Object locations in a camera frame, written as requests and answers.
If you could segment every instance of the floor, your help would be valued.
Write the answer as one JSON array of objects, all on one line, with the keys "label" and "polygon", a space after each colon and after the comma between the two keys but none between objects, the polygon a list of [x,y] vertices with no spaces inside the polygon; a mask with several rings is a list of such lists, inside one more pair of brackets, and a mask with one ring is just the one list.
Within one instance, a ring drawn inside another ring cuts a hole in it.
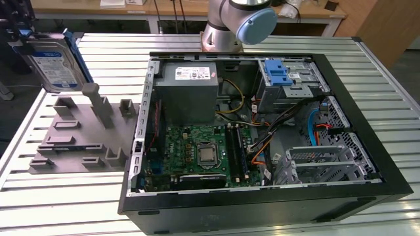
[{"label": "floor", "polygon": [[[131,32],[148,33],[148,25],[144,21],[54,21],[36,22],[39,31],[60,32],[64,27],[76,32]],[[164,22],[166,33],[175,33],[174,23]],[[188,23],[188,33],[198,33],[204,26],[200,23]],[[404,86],[406,90],[420,103],[420,50],[407,50],[402,58],[391,68],[391,73]],[[6,86],[14,86],[10,90],[15,94],[12,101],[0,100],[0,157],[7,148],[8,141],[14,138],[19,125],[32,106],[42,87],[34,75],[18,75],[4,63],[0,63],[0,79]]]}]

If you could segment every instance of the circuit chip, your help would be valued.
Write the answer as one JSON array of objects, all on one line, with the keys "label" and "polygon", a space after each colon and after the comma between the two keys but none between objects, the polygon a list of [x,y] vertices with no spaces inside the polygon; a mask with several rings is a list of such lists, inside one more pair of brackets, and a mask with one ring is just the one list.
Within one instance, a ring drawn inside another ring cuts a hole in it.
[{"label": "circuit chip", "polygon": [[208,143],[204,145],[198,145],[199,158],[198,164],[203,168],[211,168],[218,164],[218,146],[215,143]]},{"label": "circuit chip", "polygon": [[206,161],[215,161],[215,156],[212,153],[212,148],[202,148],[200,149],[200,160]]}]

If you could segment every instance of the motherboard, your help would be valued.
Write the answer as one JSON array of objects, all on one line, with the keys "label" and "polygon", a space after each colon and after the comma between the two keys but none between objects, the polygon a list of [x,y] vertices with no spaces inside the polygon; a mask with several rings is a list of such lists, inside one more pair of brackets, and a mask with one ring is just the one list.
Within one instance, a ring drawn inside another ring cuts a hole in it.
[{"label": "motherboard", "polygon": [[[234,139],[230,139],[231,133],[235,133]],[[150,162],[151,181],[158,191],[174,189],[176,181],[187,183],[191,189],[196,184],[203,187],[207,178],[212,178],[207,182],[216,187],[260,186],[259,170],[248,170],[247,157],[236,155],[234,150],[238,146],[234,142],[240,142],[243,148],[252,143],[247,125],[170,126],[166,139],[163,161]],[[168,178],[172,184],[162,185]]]}]

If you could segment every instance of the table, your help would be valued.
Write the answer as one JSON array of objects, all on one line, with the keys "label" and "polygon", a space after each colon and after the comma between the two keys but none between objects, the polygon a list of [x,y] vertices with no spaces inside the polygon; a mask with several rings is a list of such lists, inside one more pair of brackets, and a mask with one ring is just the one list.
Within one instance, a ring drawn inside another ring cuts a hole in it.
[{"label": "table", "polygon": [[[196,52],[198,35],[86,34],[79,42],[94,80],[110,102],[142,99],[151,51]],[[415,193],[340,222],[208,232],[206,235],[419,235],[420,107],[363,43],[351,38],[272,36],[246,52],[322,53],[344,82]],[[75,102],[90,103],[80,92]],[[40,92],[0,160],[2,236],[119,235],[140,230],[118,215],[123,172],[31,175],[27,170],[60,95]]]},{"label": "table", "polygon": [[[127,5],[126,8],[100,9],[100,0],[32,0],[32,7],[39,19],[86,19],[86,20],[147,20],[151,33],[159,33],[158,11],[154,0],[143,6]],[[162,20],[175,20],[174,5],[170,0],[156,0]],[[311,0],[300,6],[302,23],[327,24],[323,36],[334,36],[342,20],[347,17],[340,7],[336,11],[324,9],[327,0],[320,0],[316,7]],[[207,21],[208,5],[206,0],[183,0],[187,21]],[[178,19],[182,17],[179,1],[176,2]],[[279,17],[280,23],[295,23],[296,19]]]}]

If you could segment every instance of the slotted aluminum table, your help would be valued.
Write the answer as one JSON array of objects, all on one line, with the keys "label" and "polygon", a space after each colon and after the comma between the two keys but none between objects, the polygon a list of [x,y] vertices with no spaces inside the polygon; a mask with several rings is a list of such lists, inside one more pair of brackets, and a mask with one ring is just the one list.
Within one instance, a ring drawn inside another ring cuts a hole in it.
[{"label": "slotted aluminum table", "polygon": [[[82,54],[110,102],[140,101],[151,51],[200,50],[198,35],[86,34]],[[238,229],[195,235],[419,235],[420,108],[363,43],[351,38],[268,38],[246,52],[322,53],[350,90],[415,193],[346,220],[323,224]],[[88,103],[80,92],[75,102]],[[35,156],[55,116],[56,94],[40,92],[0,160],[2,236],[142,235],[118,215],[123,172],[32,175]]]}]

